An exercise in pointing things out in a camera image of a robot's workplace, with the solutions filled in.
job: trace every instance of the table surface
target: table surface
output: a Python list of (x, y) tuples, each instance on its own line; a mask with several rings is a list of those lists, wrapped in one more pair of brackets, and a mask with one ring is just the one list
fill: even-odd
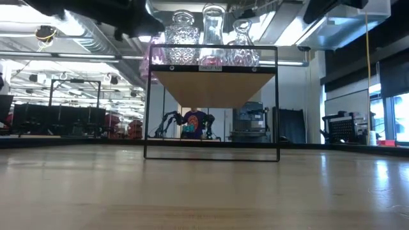
[[(152, 147), (154, 154), (269, 149)], [(279, 163), (144, 160), (140, 146), (0, 149), (1, 229), (409, 229), (409, 159), (282, 150)]]

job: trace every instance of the yellow cable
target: yellow cable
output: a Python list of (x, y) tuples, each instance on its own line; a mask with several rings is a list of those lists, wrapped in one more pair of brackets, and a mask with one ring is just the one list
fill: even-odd
[(369, 87), (371, 87), (371, 57), (369, 56), (369, 32), (368, 32), (368, 14), (365, 12), (365, 25), (366, 25), (366, 61), (368, 65), (368, 136), (367, 144), (369, 145), (369, 133), (371, 131), (371, 95), (369, 94)]

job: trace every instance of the person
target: person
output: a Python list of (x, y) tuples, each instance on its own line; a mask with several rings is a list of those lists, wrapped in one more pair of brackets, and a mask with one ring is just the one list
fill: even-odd
[(192, 126), (191, 132), (185, 132), (185, 136), (188, 139), (201, 139), (203, 135), (203, 119), (206, 113), (199, 111), (197, 108), (190, 108), (183, 117), (183, 123), (187, 123), (188, 126)]

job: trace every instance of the clear glass bottle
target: clear glass bottle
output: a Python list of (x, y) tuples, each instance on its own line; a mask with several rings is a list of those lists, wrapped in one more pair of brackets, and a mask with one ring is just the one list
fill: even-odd
[[(210, 5), (203, 9), (204, 45), (223, 45), (225, 12), (223, 7), (217, 5)], [(226, 51), (224, 49), (201, 49), (199, 65), (226, 65)]]
[[(165, 28), (166, 44), (199, 44), (200, 31), (193, 25), (194, 17), (190, 11), (177, 10), (173, 14), (173, 23)], [(197, 65), (199, 49), (165, 48), (167, 64)]]
[[(251, 24), (249, 19), (239, 19), (233, 23), (237, 36), (232, 45), (254, 45), (249, 37)], [(231, 66), (258, 66), (260, 55), (254, 49), (232, 49), (228, 59)]]
[[(163, 44), (165, 41), (162, 37), (152, 37), (148, 48), (146, 48), (145, 55), (143, 56), (141, 65), (139, 65), (139, 72), (141, 73), (141, 77), (144, 79), (148, 79), (148, 71), (149, 71), (149, 51), (150, 47), (153, 44)], [(152, 50), (152, 64), (153, 65), (163, 65), (165, 63), (165, 53), (163, 48), (156, 48)], [(152, 81), (157, 81), (157, 77), (152, 73)]]

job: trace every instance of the window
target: window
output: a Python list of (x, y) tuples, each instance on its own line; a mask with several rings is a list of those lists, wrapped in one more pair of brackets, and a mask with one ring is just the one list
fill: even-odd
[(396, 140), (409, 142), (409, 93), (394, 96)]
[(380, 135), (379, 140), (385, 140), (385, 116), (381, 98), (371, 100), (371, 112), (375, 113), (372, 128)]

